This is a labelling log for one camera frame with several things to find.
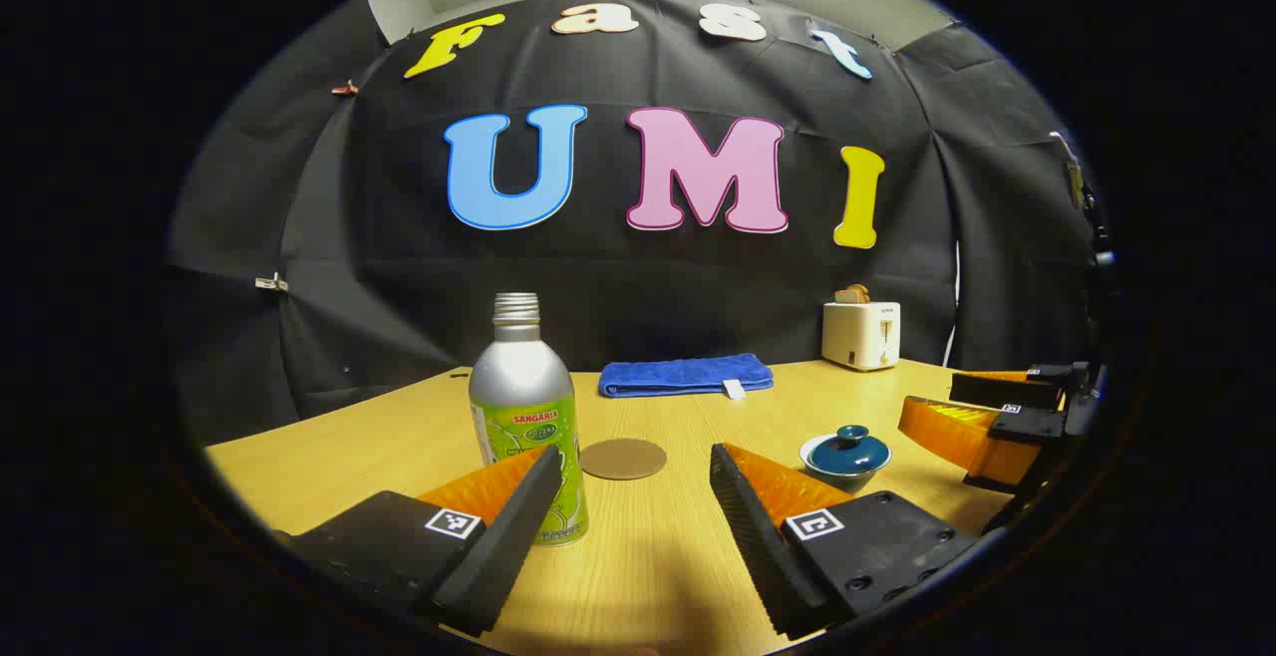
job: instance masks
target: pink letter m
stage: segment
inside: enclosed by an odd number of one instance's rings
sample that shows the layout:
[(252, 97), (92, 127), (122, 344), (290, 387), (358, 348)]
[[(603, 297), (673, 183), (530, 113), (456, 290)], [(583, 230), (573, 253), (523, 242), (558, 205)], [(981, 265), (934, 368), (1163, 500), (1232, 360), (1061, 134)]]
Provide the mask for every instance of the pink letter m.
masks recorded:
[(735, 183), (726, 223), (741, 232), (783, 232), (776, 148), (785, 130), (773, 121), (734, 121), (718, 152), (711, 153), (695, 125), (672, 107), (639, 107), (629, 125), (642, 133), (642, 195), (627, 220), (638, 230), (674, 230), (683, 211), (674, 205), (674, 179), (703, 227), (713, 225)]

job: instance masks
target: green bottle label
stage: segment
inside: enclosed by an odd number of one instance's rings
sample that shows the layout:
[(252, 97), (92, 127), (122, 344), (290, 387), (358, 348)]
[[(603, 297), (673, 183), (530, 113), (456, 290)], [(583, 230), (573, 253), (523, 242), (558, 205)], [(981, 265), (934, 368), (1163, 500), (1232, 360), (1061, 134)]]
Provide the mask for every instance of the green bottle label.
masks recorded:
[(478, 449), (489, 465), (537, 447), (559, 448), (559, 491), (533, 544), (570, 544), (584, 536), (590, 519), (584, 509), (581, 440), (575, 433), (575, 397), (523, 407), (471, 403), (471, 410)]

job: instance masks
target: round brown coaster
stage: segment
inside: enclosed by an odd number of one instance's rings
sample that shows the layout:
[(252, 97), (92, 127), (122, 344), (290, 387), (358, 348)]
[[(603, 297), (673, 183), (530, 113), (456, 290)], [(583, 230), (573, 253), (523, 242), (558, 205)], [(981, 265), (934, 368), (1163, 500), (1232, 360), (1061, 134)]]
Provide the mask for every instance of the round brown coaster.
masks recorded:
[(601, 479), (642, 479), (665, 466), (665, 451), (647, 439), (606, 439), (581, 451), (581, 468)]

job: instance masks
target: towel tag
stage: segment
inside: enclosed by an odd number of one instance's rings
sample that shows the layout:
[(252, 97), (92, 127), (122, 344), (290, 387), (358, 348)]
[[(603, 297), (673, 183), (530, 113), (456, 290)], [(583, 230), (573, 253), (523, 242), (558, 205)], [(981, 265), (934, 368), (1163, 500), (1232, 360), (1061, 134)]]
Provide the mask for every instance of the towel tag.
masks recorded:
[(738, 379), (723, 379), (722, 387), (726, 388), (726, 396), (730, 398), (744, 398), (744, 387), (740, 387), (740, 380)]

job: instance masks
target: small bowl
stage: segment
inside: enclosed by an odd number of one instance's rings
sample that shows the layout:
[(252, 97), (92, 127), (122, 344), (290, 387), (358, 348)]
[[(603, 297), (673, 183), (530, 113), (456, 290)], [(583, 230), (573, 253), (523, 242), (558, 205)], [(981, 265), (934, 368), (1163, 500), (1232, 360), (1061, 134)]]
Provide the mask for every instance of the small bowl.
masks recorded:
[(828, 442), (829, 439), (835, 439), (835, 438), (837, 438), (836, 434), (820, 434), (819, 436), (813, 436), (810, 439), (806, 439), (806, 443), (803, 444), (800, 449), (798, 449), (798, 456), (801, 457), (801, 463), (806, 466), (806, 473), (809, 473), (810, 476), (820, 480), (822, 482), (824, 482), (824, 484), (827, 484), (829, 486), (833, 486), (833, 488), (837, 488), (837, 489), (842, 489), (842, 491), (845, 491), (847, 494), (855, 494), (856, 491), (860, 491), (861, 489), (864, 489), (866, 486), (866, 484), (870, 480), (873, 480), (874, 475), (877, 475), (878, 472), (880, 472), (880, 470), (884, 466), (887, 466), (887, 465), (891, 463), (891, 457), (894, 456), (894, 452), (892, 452), (891, 447), (887, 445), (886, 447), (886, 449), (887, 449), (886, 462), (882, 462), (882, 465), (875, 466), (872, 470), (864, 470), (863, 472), (855, 472), (855, 473), (849, 473), (849, 475), (842, 475), (842, 473), (837, 473), (837, 472), (827, 472), (827, 471), (824, 471), (824, 470), (822, 470), (822, 468), (812, 465), (810, 463), (810, 453), (814, 452), (815, 448), (819, 447), (820, 444)]

